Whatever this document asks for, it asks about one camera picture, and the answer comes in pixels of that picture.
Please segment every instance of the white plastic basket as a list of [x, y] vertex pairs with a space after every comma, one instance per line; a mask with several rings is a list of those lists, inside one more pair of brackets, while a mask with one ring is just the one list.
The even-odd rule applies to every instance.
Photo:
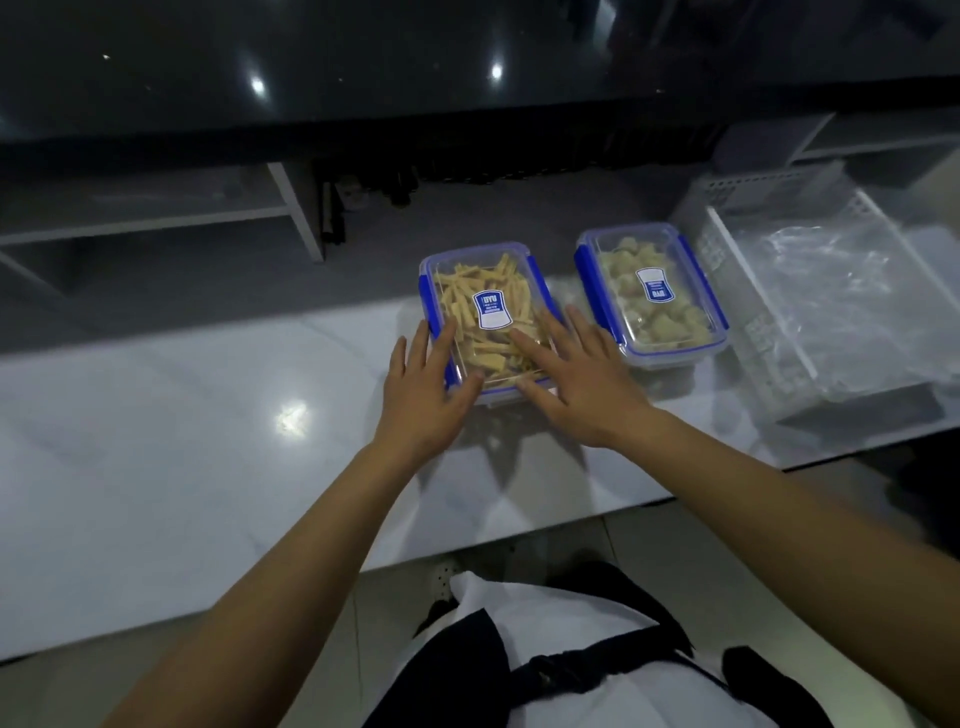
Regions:
[[[724, 219], [789, 215], [802, 209], [825, 224], [872, 218], [886, 226], [907, 256], [956, 312], [960, 303], [910, 242], [843, 172], [842, 162], [765, 174], [701, 178], [674, 212], [672, 222], [687, 237], [730, 323], [731, 346], [771, 418], [783, 420], [838, 397], [818, 386], [819, 372], [789, 330], [728, 230]], [[904, 373], [895, 383], [856, 393], [862, 397], [929, 381]]]

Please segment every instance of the tiled floor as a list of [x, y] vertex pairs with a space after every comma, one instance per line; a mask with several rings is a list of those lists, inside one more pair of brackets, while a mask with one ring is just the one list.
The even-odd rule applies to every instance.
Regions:
[[[884, 477], [846, 460], [798, 474], [919, 537], [884, 505]], [[701, 650], [753, 646], [820, 700], [837, 728], [912, 728], [903, 703], [786, 609], [679, 503], [576, 522], [460, 554], [488, 578], [543, 579], [582, 549], [612, 558], [659, 598]], [[377, 699], [397, 653], [426, 615], [437, 560], [364, 574], [285, 728], [355, 726]], [[52, 650], [0, 667], [0, 726], [86, 728], [195, 618]]]

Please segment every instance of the apron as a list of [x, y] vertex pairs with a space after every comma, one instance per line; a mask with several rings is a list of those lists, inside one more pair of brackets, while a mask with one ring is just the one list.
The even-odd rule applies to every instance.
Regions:
[[[680, 625], [656, 600], [632, 582], [631, 586], [636, 591], [617, 600], [635, 609], [636, 602], [645, 598], [645, 611], [657, 612], [659, 624], [584, 649], [538, 655], [514, 669], [485, 609], [450, 624], [404, 666], [364, 723], [365, 728], [501, 728], [507, 725], [514, 708], [565, 693], [588, 693], [611, 675], [630, 673], [654, 662], [694, 670], [731, 700], [752, 705], [780, 728], [832, 728], [827, 714], [809, 692], [749, 647], [724, 652], [723, 680], [697, 665]], [[596, 591], [583, 589], [585, 594]]]

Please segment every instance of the white shelf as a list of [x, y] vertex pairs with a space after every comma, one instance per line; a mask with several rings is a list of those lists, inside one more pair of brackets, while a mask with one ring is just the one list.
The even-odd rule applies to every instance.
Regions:
[[0, 187], [0, 246], [289, 215], [267, 165]]
[[838, 114], [795, 161], [960, 143], [960, 109]]

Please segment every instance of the label sticker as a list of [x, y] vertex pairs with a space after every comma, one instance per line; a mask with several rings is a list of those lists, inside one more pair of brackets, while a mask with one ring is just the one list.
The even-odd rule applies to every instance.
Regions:
[[503, 291], [480, 291], [473, 294], [477, 313], [480, 315], [480, 328], [504, 328], [514, 322], [503, 301]]
[[650, 303], [666, 303], [677, 298], [666, 282], [666, 273], [662, 268], [641, 268], [636, 272], [636, 277], [643, 283], [643, 291]]

